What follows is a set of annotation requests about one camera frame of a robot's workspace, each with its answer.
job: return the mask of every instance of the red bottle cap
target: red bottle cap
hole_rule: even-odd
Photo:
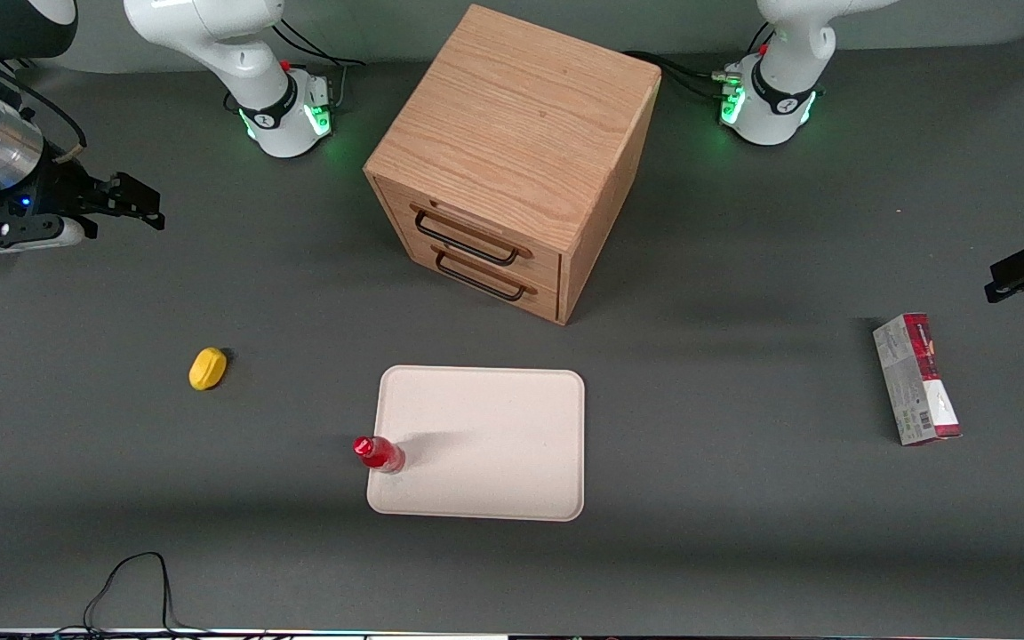
[[[377,469],[389,461],[388,454],[375,453],[375,449],[377,447],[374,445],[374,438],[358,436],[353,440],[353,452],[358,455],[367,467],[373,469]]]

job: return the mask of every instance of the yellow object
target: yellow object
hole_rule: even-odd
[[[227,369],[227,356],[218,348],[210,346],[196,356],[187,372],[187,381],[196,390],[208,390],[219,384]]]

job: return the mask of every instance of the green led light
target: green led light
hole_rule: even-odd
[[[255,140],[255,131],[252,131],[252,123],[248,122],[246,115],[244,115],[244,110],[240,110],[240,120],[243,120],[244,126],[247,127],[247,136]]]
[[[737,117],[740,115],[740,106],[742,105],[744,105],[744,89],[738,86],[736,92],[732,96],[728,96],[726,104],[722,106],[722,120],[727,125],[737,122]]]
[[[310,126],[313,127],[313,132],[318,137],[322,138],[324,135],[330,133],[330,110],[326,106],[303,104],[302,112],[306,114],[307,120],[310,121]]]
[[[802,117],[800,117],[800,123],[802,125],[804,125],[805,122],[808,122],[808,117],[812,115],[812,102],[814,101],[816,101],[816,91],[812,91],[812,96],[809,96],[808,98],[808,105],[805,106],[805,115],[802,115]]]

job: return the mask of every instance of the drawer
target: drawer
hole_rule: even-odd
[[[466,216],[443,203],[423,198],[414,190],[383,179],[379,182],[394,223],[414,239],[452,247],[471,256],[475,262],[506,272],[513,280],[548,289],[557,289],[560,281],[560,255],[548,248],[522,240],[508,240],[499,230],[483,229],[464,221]]]
[[[412,258],[420,266],[431,268],[441,275],[459,281],[468,288],[476,289],[512,306],[540,315],[546,321],[556,323],[556,309],[560,296],[552,289],[531,283],[521,283],[453,248],[435,243],[421,243],[412,236],[407,241],[411,243]]]

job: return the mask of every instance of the red bottle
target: red bottle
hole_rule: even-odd
[[[358,437],[353,441],[353,452],[358,455],[362,465],[383,474],[395,474],[406,466],[406,453],[383,437]]]

